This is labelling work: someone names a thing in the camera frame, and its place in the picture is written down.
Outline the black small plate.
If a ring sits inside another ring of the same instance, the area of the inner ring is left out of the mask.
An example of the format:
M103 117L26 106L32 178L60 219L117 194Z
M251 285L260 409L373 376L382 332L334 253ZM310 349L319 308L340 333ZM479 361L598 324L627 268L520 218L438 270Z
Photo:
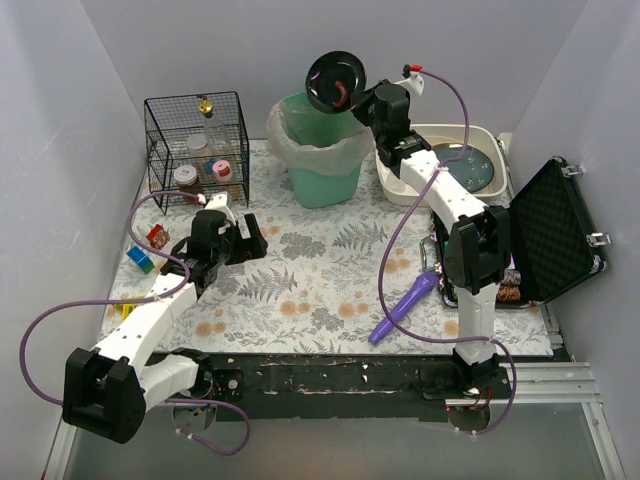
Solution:
M340 109L332 102L339 98L334 82L341 80L349 90L350 98ZM346 51L331 51L319 57L305 77L305 93L309 103L324 114L339 114L351 108L351 96L364 90L367 82L362 61Z

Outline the brown jar white lid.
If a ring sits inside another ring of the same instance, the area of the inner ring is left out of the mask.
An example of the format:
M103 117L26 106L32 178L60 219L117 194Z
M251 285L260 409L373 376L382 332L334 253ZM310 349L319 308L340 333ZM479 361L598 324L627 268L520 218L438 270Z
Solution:
M197 169L190 164L178 166L173 171L173 180L180 191L196 196L194 202L199 204L199 196L203 195L203 188Z

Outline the pink lid spice jar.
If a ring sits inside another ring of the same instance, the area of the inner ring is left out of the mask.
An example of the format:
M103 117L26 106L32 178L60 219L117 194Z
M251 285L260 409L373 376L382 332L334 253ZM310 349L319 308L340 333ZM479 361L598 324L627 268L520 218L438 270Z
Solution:
M227 160L216 160L212 165L212 172L217 185L226 191L233 200L239 201L243 196L240 177L234 173L232 165Z

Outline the clear jar blue label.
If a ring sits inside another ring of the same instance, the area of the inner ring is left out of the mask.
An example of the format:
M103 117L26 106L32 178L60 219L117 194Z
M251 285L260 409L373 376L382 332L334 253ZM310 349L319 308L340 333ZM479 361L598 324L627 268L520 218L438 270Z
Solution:
M197 165L203 175L211 175L211 161L213 160L213 150L208 139L203 133L191 134L186 139L186 147L189 157Z

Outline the blue glazed ceramic plate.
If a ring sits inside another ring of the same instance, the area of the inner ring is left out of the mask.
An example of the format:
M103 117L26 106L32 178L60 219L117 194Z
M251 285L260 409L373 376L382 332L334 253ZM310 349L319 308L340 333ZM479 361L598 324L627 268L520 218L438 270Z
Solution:
M439 162L470 193L487 187L494 177L494 166L482 151L458 143L440 143L432 147Z

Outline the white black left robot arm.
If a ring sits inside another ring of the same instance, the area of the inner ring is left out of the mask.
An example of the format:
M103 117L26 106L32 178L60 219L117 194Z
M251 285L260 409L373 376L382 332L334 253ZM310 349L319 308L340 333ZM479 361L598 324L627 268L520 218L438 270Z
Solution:
M117 443L128 442L145 414L175 394L208 399L218 386L209 355L178 348L148 361L174 321L191 308L227 265L263 258L267 242L254 215L244 237L222 192L200 197L189 235L171 250L143 303L92 349L76 349L65 365L63 420Z

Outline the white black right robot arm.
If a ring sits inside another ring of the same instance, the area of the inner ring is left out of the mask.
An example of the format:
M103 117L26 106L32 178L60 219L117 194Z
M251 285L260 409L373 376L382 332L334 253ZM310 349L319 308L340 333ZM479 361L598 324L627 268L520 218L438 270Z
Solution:
M494 337L495 302L509 266L510 220L503 207L490 207L449 172L430 144L410 126L410 94L387 80L349 94L354 116L372 130L382 163L426 202L448 231L442 268L458 293L459 336L453 340L451 375L434 376L437 386L484 390L498 375Z

